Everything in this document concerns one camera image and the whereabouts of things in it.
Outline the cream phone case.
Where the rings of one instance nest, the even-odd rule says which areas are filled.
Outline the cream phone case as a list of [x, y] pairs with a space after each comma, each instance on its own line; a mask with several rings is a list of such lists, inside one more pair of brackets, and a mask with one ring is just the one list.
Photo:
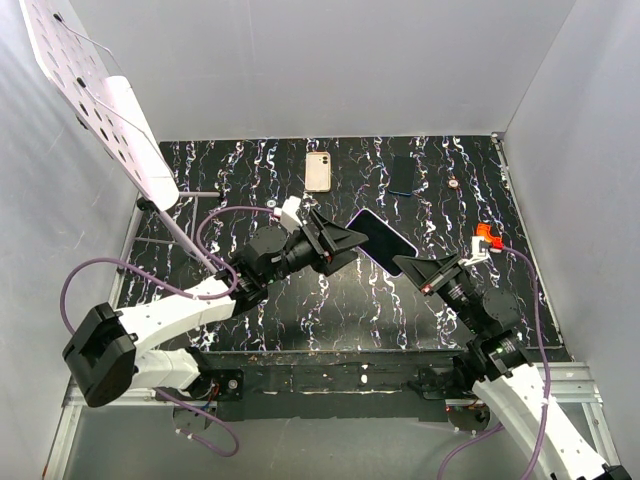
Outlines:
[[304, 188], [307, 192], [331, 190], [331, 156], [328, 152], [308, 152], [305, 157]]

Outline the dark blue phone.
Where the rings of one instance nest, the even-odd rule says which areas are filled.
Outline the dark blue phone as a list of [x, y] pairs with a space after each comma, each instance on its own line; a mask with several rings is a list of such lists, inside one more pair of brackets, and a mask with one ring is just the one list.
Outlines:
[[414, 158], [395, 155], [387, 190], [395, 195], [411, 196], [416, 170], [417, 162]]

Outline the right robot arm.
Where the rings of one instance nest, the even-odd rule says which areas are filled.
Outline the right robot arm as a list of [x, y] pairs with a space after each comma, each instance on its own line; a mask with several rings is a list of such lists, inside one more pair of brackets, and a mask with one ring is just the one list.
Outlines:
[[509, 291], [478, 290], [457, 254], [440, 259], [397, 255], [395, 264], [424, 295], [438, 295], [473, 334], [453, 360], [452, 383], [477, 397], [528, 460], [526, 479], [627, 479], [578, 432], [551, 393], [548, 364], [537, 368], [514, 332], [519, 309]]

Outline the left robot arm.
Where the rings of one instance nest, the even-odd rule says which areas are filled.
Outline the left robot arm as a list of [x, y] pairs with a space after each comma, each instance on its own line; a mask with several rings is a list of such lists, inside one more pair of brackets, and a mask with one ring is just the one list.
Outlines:
[[203, 354], [193, 348], [164, 351], [161, 344], [253, 309], [267, 299], [272, 283], [306, 267], [330, 276], [354, 261], [357, 247], [368, 240], [317, 210], [309, 223], [292, 207], [269, 213], [278, 225], [258, 229], [230, 262], [196, 286], [180, 290], [164, 284], [166, 297], [121, 310], [98, 304], [70, 329], [62, 357], [88, 406], [105, 406], [139, 388], [205, 398], [213, 377]]

